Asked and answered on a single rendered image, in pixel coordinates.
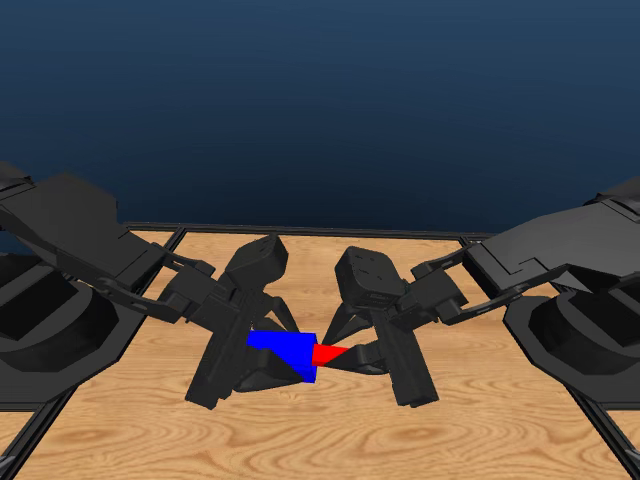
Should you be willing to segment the blue hollow socket block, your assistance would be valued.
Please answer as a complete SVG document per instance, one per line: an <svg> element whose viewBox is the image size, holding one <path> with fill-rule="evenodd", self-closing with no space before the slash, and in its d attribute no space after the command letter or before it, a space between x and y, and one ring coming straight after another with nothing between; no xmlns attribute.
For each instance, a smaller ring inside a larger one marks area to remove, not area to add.
<svg viewBox="0 0 640 480"><path fill-rule="evenodd" d="M247 344L272 351L300 374L305 383L315 382L317 367L312 364L317 344L315 333L252 330Z"/></svg>

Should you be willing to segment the thin red peg bar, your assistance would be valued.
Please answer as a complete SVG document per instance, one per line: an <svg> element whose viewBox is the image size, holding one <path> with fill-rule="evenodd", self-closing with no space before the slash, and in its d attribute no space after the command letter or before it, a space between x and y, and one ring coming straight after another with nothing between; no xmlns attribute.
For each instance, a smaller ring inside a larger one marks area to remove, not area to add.
<svg viewBox="0 0 640 480"><path fill-rule="evenodd" d="M312 349L311 365L320 367L325 366L335 358L348 351L346 347L334 345L314 344Z"/></svg>

